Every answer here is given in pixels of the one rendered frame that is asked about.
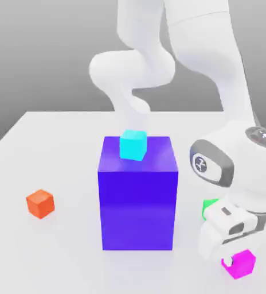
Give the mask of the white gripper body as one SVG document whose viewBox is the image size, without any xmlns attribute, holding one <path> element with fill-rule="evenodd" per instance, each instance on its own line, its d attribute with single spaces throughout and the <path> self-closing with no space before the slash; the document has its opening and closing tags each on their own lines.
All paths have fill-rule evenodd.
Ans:
<svg viewBox="0 0 266 294">
<path fill-rule="evenodd" d="M 225 239 L 226 237 L 223 237 L 209 223 L 204 223 L 198 241 L 199 254 L 205 260 L 217 261 L 229 258 L 247 249 L 255 250 L 263 243 L 264 231 L 236 238 L 227 243 L 224 243 Z"/>
</svg>

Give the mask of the small magenta cube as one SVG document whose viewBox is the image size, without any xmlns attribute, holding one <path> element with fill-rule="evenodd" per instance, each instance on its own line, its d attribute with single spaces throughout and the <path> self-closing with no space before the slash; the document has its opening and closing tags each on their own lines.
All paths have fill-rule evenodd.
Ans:
<svg viewBox="0 0 266 294">
<path fill-rule="evenodd" d="M 221 259 L 221 265 L 235 279 L 238 280 L 253 272 L 256 257 L 250 250 L 244 250 L 231 256 L 229 262 Z"/>
</svg>

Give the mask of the large blue box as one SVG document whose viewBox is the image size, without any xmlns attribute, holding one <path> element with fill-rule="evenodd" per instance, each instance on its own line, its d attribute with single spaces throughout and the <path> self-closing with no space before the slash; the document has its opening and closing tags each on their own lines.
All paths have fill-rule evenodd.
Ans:
<svg viewBox="0 0 266 294">
<path fill-rule="evenodd" d="M 105 137 L 97 171 L 103 250 L 173 248 L 178 166 L 169 137 L 148 137 L 142 161 Z"/>
</svg>

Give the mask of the small green cube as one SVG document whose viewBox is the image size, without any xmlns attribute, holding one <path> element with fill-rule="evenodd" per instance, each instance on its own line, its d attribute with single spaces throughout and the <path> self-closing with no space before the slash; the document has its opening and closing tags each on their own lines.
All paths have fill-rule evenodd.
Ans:
<svg viewBox="0 0 266 294">
<path fill-rule="evenodd" d="M 203 201 L 203 205 L 202 205 L 202 217 L 204 220 L 206 220 L 205 218 L 205 210 L 211 206 L 213 203 L 217 202 L 218 199 L 204 199 Z"/>
</svg>

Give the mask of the small cyan cube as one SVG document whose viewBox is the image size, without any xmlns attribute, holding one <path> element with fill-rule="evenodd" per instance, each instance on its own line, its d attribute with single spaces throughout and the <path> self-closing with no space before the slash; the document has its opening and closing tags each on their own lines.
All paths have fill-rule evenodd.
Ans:
<svg viewBox="0 0 266 294">
<path fill-rule="evenodd" d="M 125 130 L 120 136 L 120 158 L 142 161 L 147 152 L 147 133 Z"/>
</svg>

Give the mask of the small orange cube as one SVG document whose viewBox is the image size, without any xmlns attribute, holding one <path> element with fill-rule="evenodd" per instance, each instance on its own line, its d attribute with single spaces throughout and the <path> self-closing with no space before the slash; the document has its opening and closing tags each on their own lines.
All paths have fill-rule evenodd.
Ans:
<svg viewBox="0 0 266 294">
<path fill-rule="evenodd" d="M 26 197 L 29 212 L 39 219 L 46 217 L 54 211 L 54 198 L 53 195 L 39 189 Z"/>
</svg>

